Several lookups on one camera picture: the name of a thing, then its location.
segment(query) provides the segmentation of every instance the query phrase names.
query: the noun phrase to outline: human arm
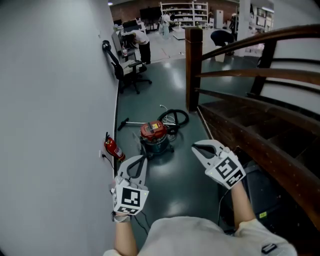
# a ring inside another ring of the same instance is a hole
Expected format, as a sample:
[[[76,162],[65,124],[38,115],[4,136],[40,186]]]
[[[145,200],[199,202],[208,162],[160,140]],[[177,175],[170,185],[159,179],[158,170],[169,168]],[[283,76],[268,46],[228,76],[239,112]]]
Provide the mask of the human arm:
[[[254,211],[252,210],[251,203],[245,191],[242,182],[238,182],[231,189],[234,225],[235,228],[239,228],[241,222],[248,222],[256,218]]]
[[[116,222],[115,223],[115,241],[114,249],[121,256],[136,256],[138,255],[138,248],[136,239],[132,230],[131,222]]]

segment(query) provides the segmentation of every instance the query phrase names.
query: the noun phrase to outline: wooden railing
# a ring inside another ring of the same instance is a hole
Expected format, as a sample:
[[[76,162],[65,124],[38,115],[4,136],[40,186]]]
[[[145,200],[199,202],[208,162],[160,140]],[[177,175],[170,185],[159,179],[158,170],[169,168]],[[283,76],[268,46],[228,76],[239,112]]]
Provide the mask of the wooden railing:
[[[297,38],[320,38],[320,25],[305,25],[305,26],[293,26],[285,29],[273,30],[270,32],[262,33],[259,35],[255,35],[244,40],[240,40],[234,43],[231,43],[227,46],[221,47],[214,51],[208,52],[202,55],[202,40],[203,40],[203,31],[200,28],[192,27],[186,28],[185,30],[185,47],[186,47],[186,108],[190,112],[197,111],[198,101],[199,101],[199,93],[218,97],[220,99],[229,100],[234,103],[240,103],[245,106],[249,106],[250,108],[257,109],[267,114],[271,114],[277,118],[281,118],[286,122],[294,124],[297,127],[300,127],[307,132],[312,133],[313,135],[320,137],[320,122],[304,116],[302,114],[296,113],[292,110],[285,109],[283,107],[279,107],[276,105],[272,105],[266,102],[262,102],[256,99],[251,99],[248,97],[238,97],[226,93],[221,93],[217,91],[207,91],[200,88],[201,78],[204,77],[225,77],[225,76],[234,76],[234,77],[255,77],[255,81],[253,84],[253,89],[251,93],[260,92],[265,82],[266,78],[277,78],[277,79],[285,79],[285,80],[294,80],[299,82],[305,82],[320,86],[320,73],[305,71],[305,70],[296,70],[296,69],[274,69],[269,68],[271,62],[273,61],[273,55],[276,48],[277,41],[280,40],[288,40],[288,39],[297,39]],[[231,51],[239,50],[241,48],[253,46],[256,44],[264,43],[264,50],[262,53],[262,60],[259,65],[259,68],[251,68],[251,69],[238,69],[238,70],[223,70],[223,71],[212,71],[201,73],[202,70],[202,61],[208,58],[212,58],[221,54],[225,54]],[[305,60],[305,59],[292,59],[293,62],[303,62],[303,63],[315,63],[319,64],[316,60]],[[307,86],[302,86],[298,84],[293,84],[290,82],[275,82],[285,84],[286,87],[294,87],[299,88],[301,90],[305,89],[307,91],[312,91],[316,93],[320,93],[319,89],[310,88]],[[222,121],[219,113],[211,112],[214,114],[214,119]],[[234,125],[234,129],[236,130],[237,125],[233,123],[232,120],[229,120],[230,125]],[[257,137],[259,142],[263,141],[261,137]],[[273,156],[276,158],[284,157],[288,158],[283,161],[288,161],[288,163],[295,163],[295,159],[290,157],[287,154],[280,155],[281,152],[275,147],[266,141],[271,148],[271,152],[273,152]],[[281,184],[295,199],[295,201],[303,208],[306,212],[310,220],[313,222],[315,227],[320,231],[320,179],[316,177],[310,170],[305,168],[305,166],[295,165],[292,166],[290,170],[289,167],[284,170],[281,175],[275,174],[275,170],[268,168],[268,164],[264,165],[266,171],[268,171],[278,182]],[[296,185],[293,187],[294,179],[291,178],[290,173],[296,172],[301,177],[302,186]]]

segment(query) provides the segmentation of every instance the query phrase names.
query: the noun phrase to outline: fire extinguisher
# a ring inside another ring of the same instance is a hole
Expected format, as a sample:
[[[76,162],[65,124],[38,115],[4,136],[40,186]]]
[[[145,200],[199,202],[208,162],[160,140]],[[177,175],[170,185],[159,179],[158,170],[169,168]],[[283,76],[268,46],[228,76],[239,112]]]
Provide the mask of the fire extinguisher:
[[[112,156],[114,156],[116,159],[119,160],[119,162],[123,162],[126,158],[126,155],[123,153],[121,148],[119,148],[116,144],[116,142],[110,137],[108,132],[105,134],[105,142],[104,142],[105,150]]]

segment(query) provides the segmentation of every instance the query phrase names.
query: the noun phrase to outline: cable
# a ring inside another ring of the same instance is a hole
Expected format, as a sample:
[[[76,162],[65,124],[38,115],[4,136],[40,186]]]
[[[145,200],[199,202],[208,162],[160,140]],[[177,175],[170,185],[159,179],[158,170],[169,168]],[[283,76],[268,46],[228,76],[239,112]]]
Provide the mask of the cable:
[[[160,104],[160,108],[165,108],[165,110],[168,111],[167,107],[164,106],[164,105],[161,105],[161,104]],[[164,123],[176,124],[175,118],[174,118],[173,116],[171,116],[171,115],[166,115],[166,116],[162,119],[162,121],[163,121]],[[176,135],[174,135],[174,134],[169,134],[168,138],[169,138],[169,141],[172,142],[172,141],[174,141],[174,140],[176,139]]]
[[[137,217],[134,215],[134,218],[136,220],[136,222],[138,223],[138,225],[143,228],[143,230],[145,231],[146,235],[148,235],[148,231],[146,230],[146,228],[144,226],[141,225],[141,223],[138,221]]]
[[[225,196],[229,193],[229,191],[231,191],[231,189],[228,189],[224,195],[221,197],[220,202],[219,202],[219,210],[218,210],[218,227],[219,227],[219,223],[220,223],[220,208],[221,208],[221,202],[222,200],[225,198]]]
[[[102,154],[101,156],[102,156],[102,158],[106,158],[110,162],[110,165],[111,165],[112,169],[115,170],[115,168],[112,166],[112,163],[109,160],[109,158],[105,154]]]
[[[149,223],[148,223],[148,220],[147,220],[147,215],[146,215],[143,211],[141,211],[141,213],[144,215],[145,222],[146,222],[146,224],[148,225],[149,229],[151,229],[151,227],[150,227],[150,225],[149,225]]]

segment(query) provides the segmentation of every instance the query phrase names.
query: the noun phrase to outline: office chair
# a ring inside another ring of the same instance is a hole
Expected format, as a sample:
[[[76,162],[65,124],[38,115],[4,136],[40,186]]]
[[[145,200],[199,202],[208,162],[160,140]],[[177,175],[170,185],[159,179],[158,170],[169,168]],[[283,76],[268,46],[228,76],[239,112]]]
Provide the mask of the office chair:
[[[122,94],[124,92],[124,89],[129,87],[130,85],[133,85],[136,91],[136,94],[139,94],[140,91],[137,88],[136,83],[137,82],[149,82],[149,84],[152,84],[151,80],[148,79],[139,79],[142,78],[142,75],[140,73],[147,70],[147,67],[142,64],[142,61],[134,61],[134,60],[128,60],[125,63],[120,64],[118,59],[114,56],[114,54],[111,52],[111,45],[110,42],[107,40],[104,40],[102,42],[102,51],[106,55],[108,54],[113,62],[111,64],[114,67],[114,74],[115,77],[123,82],[123,86],[120,86],[120,93]]]

